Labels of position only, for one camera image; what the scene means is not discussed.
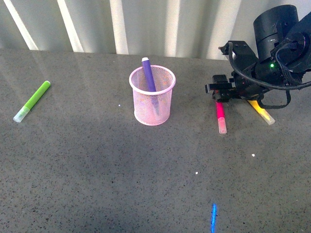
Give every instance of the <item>gray countertop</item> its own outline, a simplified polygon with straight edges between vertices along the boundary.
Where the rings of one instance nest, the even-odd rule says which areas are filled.
[[[229,62],[149,56],[176,85],[168,121],[145,126],[128,81],[141,58],[0,50],[0,232],[208,233],[213,203],[217,233],[311,232],[311,88],[271,126],[231,100],[220,135],[204,85]]]

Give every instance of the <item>pencil holder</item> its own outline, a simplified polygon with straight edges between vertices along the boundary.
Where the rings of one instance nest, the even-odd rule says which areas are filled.
[[[148,91],[142,67],[130,75],[133,89],[134,115],[144,125],[160,125],[167,121],[171,111],[172,90],[176,83],[173,72],[161,66],[151,65],[156,92]]]

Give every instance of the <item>yellow marker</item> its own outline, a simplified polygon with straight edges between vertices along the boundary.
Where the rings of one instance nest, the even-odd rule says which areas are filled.
[[[260,108],[256,100],[248,100],[248,102],[253,106],[253,108],[261,115],[261,117],[268,123],[272,125],[275,120],[270,116],[270,114],[263,108]]]

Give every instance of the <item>blue marker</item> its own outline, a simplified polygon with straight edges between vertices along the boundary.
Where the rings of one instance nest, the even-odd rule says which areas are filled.
[[[210,233],[215,233],[217,206],[213,204],[212,217],[210,219]]]
[[[155,81],[154,81],[154,77],[152,75],[151,65],[150,65],[150,61],[149,61],[148,57],[144,57],[141,60],[141,63],[142,63],[142,67],[144,69],[144,74],[145,74],[145,78],[147,81],[148,90],[151,92],[156,92]],[[158,116],[159,115],[159,102],[157,100],[157,96],[154,96],[153,105],[154,105],[154,108],[156,110],[156,115]]]
[[[155,86],[155,81],[154,81],[154,77],[152,75],[150,61],[149,61],[148,57],[144,57],[141,60],[141,63],[142,63],[142,67],[144,68],[144,73],[145,73],[148,89],[149,89],[149,91],[155,92],[156,86]]]

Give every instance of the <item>pink marker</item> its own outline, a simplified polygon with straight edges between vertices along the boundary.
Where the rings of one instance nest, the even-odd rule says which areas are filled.
[[[220,134],[227,133],[227,128],[225,126],[225,112],[223,103],[218,103],[217,101],[215,101],[215,103],[216,103],[219,133]]]

